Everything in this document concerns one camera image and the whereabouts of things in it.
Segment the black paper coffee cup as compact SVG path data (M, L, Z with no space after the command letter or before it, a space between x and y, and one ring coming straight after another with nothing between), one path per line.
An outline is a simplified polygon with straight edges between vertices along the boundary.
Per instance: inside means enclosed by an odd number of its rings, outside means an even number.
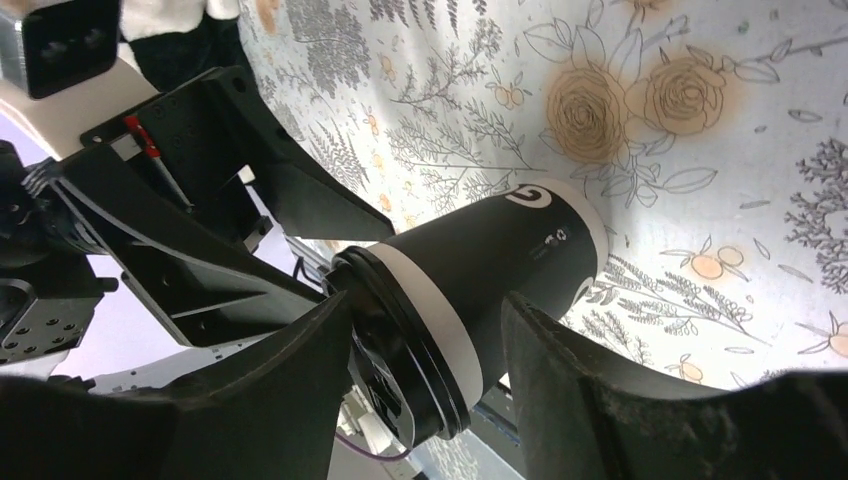
M518 292L562 317L602 272L605 226L570 185L540 179L366 248L412 330L469 411L505 374L500 310Z

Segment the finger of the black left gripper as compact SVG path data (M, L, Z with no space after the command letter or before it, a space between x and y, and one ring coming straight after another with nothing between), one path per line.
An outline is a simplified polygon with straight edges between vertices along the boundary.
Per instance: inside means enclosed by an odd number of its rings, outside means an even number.
M210 347L266 334L324 299L206 229L106 145L59 161L56 191L181 345Z
M131 138L129 163L157 194L224 235L246 236L260 214L239 177L294 236L378 241L391 221L341 184L278 122L241 67L216 67L111 114L80 136L84 146Z

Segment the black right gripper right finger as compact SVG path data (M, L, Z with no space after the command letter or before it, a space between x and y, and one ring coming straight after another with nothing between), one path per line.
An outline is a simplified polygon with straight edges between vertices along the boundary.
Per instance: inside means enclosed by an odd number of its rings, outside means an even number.
M530 479L843 479L847 376L790 371L732 391L637 364L518 294L502 332Z

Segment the black plastic cup lid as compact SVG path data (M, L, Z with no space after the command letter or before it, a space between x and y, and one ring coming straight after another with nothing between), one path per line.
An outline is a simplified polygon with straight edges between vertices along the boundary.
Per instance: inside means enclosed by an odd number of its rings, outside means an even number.
M332 260L324 287L351 303L349 371L400 443L414 449L463 432L469 408L457 381L388 266L363 247L349 247Z

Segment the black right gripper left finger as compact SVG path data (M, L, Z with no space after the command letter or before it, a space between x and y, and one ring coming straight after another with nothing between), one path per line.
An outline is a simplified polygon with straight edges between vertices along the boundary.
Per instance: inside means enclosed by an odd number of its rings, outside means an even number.
M1 380L5 479L323 479L350 385L337 293L264 339L160 388Z

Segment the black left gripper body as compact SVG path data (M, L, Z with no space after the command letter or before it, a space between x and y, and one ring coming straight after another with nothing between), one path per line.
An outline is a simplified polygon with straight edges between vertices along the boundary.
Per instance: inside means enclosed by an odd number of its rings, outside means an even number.
M72 205L53 190L53 162L24 166L1 143L1 364L76 348L115 278L87 257L109 249L91 238Z

